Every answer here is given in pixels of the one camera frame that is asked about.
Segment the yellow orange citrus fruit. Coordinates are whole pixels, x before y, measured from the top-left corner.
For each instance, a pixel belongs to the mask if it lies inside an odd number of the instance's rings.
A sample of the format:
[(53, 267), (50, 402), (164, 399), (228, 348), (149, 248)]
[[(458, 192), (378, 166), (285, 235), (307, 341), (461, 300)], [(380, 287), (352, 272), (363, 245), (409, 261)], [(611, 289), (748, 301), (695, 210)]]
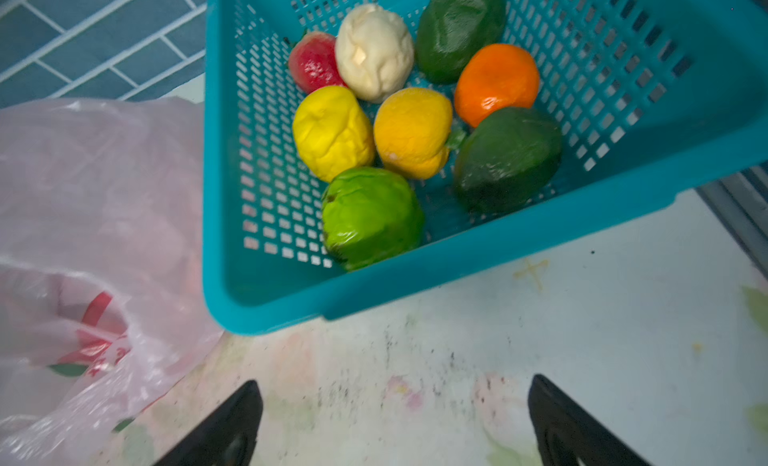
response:
[(384, 101), (374, 121), (383, 166), (412, 180), (428, 180), (446, 165), (453, 122), (449, 99), (430, 89), (405, 88)]

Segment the pink plastic bag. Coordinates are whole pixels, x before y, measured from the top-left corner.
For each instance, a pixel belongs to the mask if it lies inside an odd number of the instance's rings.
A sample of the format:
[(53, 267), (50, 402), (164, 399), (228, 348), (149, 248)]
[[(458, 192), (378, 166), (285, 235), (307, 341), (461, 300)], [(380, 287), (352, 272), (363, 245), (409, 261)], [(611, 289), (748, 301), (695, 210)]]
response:
[(1, 461), (81, 465), (222, 331), (202, 297), (203, 108), (1, 113)]

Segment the beige potato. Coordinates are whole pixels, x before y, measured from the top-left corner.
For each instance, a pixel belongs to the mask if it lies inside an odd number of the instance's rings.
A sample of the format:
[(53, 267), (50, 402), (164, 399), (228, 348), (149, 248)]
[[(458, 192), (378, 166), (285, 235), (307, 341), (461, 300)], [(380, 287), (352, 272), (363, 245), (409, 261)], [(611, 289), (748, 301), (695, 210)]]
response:
[(343, 19), (335, 57), (342, 80), (357, 98), (380, 104), (405, 85), (414, 65), (414, 44), (400, 15), (365, 4)]

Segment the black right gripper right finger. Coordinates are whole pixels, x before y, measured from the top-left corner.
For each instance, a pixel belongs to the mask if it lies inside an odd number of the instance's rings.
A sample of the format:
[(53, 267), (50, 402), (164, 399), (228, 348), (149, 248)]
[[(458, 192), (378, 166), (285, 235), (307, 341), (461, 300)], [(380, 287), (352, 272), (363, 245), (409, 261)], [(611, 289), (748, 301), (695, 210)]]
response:
[(546, 376), (533, 376), (527, 402), (544, 465), (649, 466)]

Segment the green apple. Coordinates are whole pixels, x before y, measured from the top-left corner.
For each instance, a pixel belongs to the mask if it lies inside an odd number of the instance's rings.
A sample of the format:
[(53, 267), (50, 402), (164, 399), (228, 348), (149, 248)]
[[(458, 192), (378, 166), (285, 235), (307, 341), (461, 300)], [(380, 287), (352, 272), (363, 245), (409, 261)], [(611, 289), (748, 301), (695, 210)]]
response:
[(425, 216), (400, 175), (373, 167), (339, 174), (322, 198), (324, 246), (347, 272), (418, 248)]

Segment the yellow lemon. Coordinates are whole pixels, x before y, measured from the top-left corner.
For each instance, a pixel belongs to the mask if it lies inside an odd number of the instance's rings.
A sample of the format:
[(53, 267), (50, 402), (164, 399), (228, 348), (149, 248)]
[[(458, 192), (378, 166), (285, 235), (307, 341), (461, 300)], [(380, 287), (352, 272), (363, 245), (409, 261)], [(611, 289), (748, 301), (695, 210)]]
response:
[(325, 183), (374, 163), (370, 120), (348, 88), (327, 86), (308, 95), (296, 110), (292, 131), (299, 158)]

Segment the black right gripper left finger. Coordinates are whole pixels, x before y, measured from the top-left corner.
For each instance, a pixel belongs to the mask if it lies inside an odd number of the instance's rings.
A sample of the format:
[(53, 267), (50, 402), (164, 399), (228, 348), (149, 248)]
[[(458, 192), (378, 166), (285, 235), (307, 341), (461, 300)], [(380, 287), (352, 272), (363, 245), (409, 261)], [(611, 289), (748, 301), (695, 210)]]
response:
[(246, 381), (155, 465), (249, 465), (262, 414), (258, 384)]

